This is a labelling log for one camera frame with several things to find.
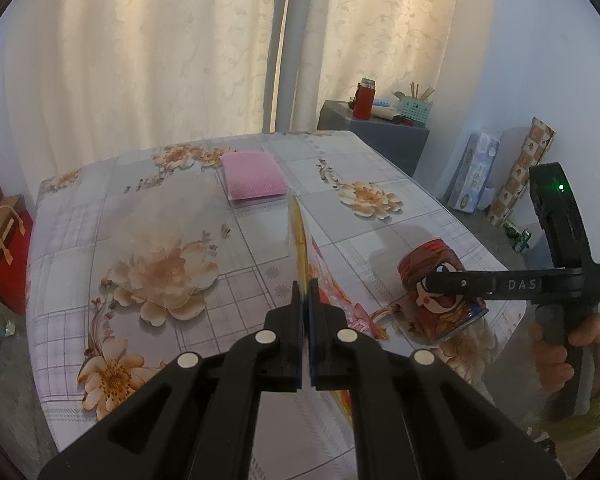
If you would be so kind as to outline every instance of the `red can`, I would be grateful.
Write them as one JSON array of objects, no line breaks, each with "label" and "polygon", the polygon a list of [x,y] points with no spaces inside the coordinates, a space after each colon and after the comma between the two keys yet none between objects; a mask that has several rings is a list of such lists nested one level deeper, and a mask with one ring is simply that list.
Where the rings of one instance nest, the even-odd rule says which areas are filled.
[{"label": "red can", "polygon": [[358,83],[358,89],[356,90],[353,116],[362,121],[368,121],[371,118],[371,107],[374,105],[374,97],[376,97],[376,82],[372,79],[363,78]]},{"label": "red can", "polygon": [[417,321],[431,343],[438,344],[455,336],[488,310],[482,298],[429,292],[426,277],[434,270],[466,270],[456,253],[440,238],[417,247],[398,264],[402,284],[415,305]]}]

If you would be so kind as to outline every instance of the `beige curtain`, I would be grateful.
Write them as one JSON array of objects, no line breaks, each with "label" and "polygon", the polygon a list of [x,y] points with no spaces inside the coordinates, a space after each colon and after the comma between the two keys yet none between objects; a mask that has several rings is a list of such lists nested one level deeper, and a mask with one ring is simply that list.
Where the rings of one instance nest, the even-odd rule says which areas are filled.
[{"label": "beige curtain", "polygon": [[14,0],[6,100],[33,196],[126,150],[262,128],[273,0]]},{"label": "beige curtain", "polygon": [[313,130],[325,100],[363,77],[376,95],[436,86],[456,0],[311,0],[291,128]]}]

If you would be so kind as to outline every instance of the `red thermos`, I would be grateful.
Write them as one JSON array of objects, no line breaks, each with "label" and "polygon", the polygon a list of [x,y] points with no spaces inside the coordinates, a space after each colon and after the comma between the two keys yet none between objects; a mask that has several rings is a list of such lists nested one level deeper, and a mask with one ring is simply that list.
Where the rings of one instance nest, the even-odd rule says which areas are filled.
[{"label": "red thermos", "polygon": [[376,82],[372,79],[363,78],[358,83],[358,89],[356,90],[353,116],[362,121],[368,121],[371,118],[371,107],[374,105],[375,96]]}]

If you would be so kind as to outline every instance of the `human hand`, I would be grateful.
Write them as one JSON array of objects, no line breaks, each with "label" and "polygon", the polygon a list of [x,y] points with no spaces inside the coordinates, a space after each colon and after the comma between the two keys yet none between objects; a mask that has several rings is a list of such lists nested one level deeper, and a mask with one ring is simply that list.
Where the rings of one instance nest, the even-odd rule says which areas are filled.
[{"label": "human hand", "polygon": [[[567,349],[563,345],[550,345],[542,339],[542,327],[534,322],[529,327],[533,340],[533,353],[536,370],[542,387],[554,393],[564,387],[564,383],[574,375],[573,367],[567,364]],[[587,317],[576,330],[569,334],[569,343],[573,346],[586,346],[596,343],[596,373],[591,395],[600,392],[600,314]]]}]

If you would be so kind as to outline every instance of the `green sleeve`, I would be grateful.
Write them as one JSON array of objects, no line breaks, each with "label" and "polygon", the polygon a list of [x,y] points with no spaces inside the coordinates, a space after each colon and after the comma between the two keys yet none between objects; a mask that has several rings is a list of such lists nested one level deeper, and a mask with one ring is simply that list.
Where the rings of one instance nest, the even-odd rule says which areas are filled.
[{"label": "green sleeve", "polygon": [[600,393],[591,399],[591,407],[585,415],[574,416],[560,422],[542,422],[540,427],[554,442],[574,440],[592,433],[600,426]]}]

